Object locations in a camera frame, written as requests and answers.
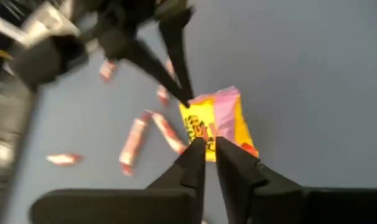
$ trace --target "robotic arm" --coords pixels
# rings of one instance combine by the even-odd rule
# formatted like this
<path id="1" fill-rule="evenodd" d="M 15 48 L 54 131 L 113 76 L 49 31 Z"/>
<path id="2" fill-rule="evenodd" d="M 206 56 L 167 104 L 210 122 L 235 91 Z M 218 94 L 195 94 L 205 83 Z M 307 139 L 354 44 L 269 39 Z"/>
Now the robotic arm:
<path id="1" fill-rule="evenodd" d="M 71 22 L 89 13 L 97 13 L 98 21 L 78 36 L 51 35 L 19 52 L 9 64 L 29 88 L 35 90 L 87 62 L 89 53 L 85 44 L 96 39 L 108 60 L 126 59 L 136 64 L 189 107 L 187 102 L 193 98 L 193 90 L 185 63 L 183 28 L 193 9 L 187 6 L 186 0 L 68 0 L 60 6 L 60 11 Z M 136 35 L 149 20 L 159 22 L 180 86 Z"/>

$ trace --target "table surface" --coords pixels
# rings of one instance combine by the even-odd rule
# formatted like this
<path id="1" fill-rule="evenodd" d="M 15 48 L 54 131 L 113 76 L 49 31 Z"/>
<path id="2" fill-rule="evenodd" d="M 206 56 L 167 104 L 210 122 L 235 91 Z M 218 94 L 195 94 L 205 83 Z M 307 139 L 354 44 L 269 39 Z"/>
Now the table surface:
<path id="1" fill-rule="evenodd" d="M 377 187 L 377 1 L 208 0 L 186 29 L 196 95 L 235 85 L 269 167 L 302 185 Z M 140 31 L 166 59 L 156 27 Z M 159 110 L 185 140 L 177 102 L 162 108 L 157 84 L 123 62 L 110 83 L 90 64 L 43 89 L 16 185 L 1 223 L 29 223 L 27 209 L 61 188 L 144 188 L 177 157 L 154 125 L 125 177 L 118 154 L 134 118 Z M 57 167 L 49 154 L 84 156 Z M 215 164 L 207 164 L 204 217 L 227 223 Z"/>

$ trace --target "candy wrapper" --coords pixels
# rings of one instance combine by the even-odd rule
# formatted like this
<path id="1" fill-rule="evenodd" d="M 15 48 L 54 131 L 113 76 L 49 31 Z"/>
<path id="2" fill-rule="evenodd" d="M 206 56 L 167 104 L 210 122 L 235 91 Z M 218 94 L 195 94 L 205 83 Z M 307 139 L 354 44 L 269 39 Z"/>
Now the candy wrapper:
<path id="1" fill-rule="evenodd" d="M 49 155 L 46 159 L 58 166 L 73 166 L 81 160 L 82 156 L 73 153 Z"/>
<path id="2" fill-rule="evenodd" d="M 161 131 L 162 135 L 165 137 L 170 147 L 179 154 L 183 153 L 187 146 L 177 137 L 176 132 L 172 129 L 172 127 L 170 127 L 167 120 L 159 113 L 155 113 L 153 111 L 148 112 L 151 114 L 152 119 Z"/>
<path id="3" fill-rule="evenodd" d="M 112 79 L 115 72 L 116 64 L 112 61 L 105 60 L 100 67 L 99 73 L 105 82 Z"/>
<path id="4" fill-rule="evenodd" d="M 234 87 L 214 94 L 201 95 L 190 101 L 190 108 L 179 104 L 190 142 L 197 137 L 207 141 L 207 161 L 216 161 L 216 137 L 227 140 L 259 157 L 241 110 L 241 95 Z"/>
<path id="5" fill-rule="evenodd" d="M 132 176 L 132 166 L 137 156 L 139 146 L 142 143 L 144 131 L 151 114 L 145 112 L 141 118 L 136 118 L 133 122 L 129 136 L 119 155 L 122 171 L 125 175 Z"/>
<path id="6" fill-rule="evenodd" d="M 169 75 L 171 75 L 172 79 L 176 80 L 176 75 L 175 75 L 174 68 L 172 66 L 172 62 L 170 60 L 166 61 L 165 66 L 166 66 L 166 70 L 169 72 Z M 168 93 L 168 90 L 163 85 L 158 86 L 157 96 L 158 96 L 159 101 L 164 106 L 169 104 L 169 93 Z"/>

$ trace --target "yellow candy bag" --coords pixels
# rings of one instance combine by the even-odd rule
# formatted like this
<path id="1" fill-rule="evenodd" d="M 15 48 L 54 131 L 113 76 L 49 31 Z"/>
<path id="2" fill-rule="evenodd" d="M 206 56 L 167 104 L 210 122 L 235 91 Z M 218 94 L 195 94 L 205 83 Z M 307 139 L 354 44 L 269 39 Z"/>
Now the yellow candy bag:
<path id="1" fill-rule="evenodd" d="M 240 92 L 234 86 L 196 97 L 190 101 L 189 109 L 180 103 L 179 108 L 190 143 L 197 137 L 207 141 L 207 161 L 216 161 L 217 136 L 259 157 L 242 115 Z"/>

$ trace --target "blue-gray surface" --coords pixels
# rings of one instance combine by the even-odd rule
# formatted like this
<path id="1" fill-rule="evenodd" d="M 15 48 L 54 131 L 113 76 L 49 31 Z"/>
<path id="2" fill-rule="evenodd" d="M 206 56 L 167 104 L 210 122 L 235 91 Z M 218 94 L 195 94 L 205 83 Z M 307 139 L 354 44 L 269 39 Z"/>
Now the blue-gray surface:
<path id="1" fill-rule="evenodd" d="M 377 1 L 207 0 L 187 27 L 195 93 L 230 85 L 261 159 L 303 185 L 377 187 Z M 154 26 L 141 35 L 165 58 Z M 149 128 L 133 178 L 122 175 L 118 154 L 132 120 L 148 108 L 165 111 L 184 136 L 174 101 L 161 109 L 157 85 L 122 63 L 115 79 L 89 66 L 44 90 L 4 224 L 28 223 L 41 194 L 66 187 L 143 188 L 176 155 Z M 85 156 L 72 168 L 46 155 Z M 227 223 L 214 164 L 207 165 L 205 218 Z"/>

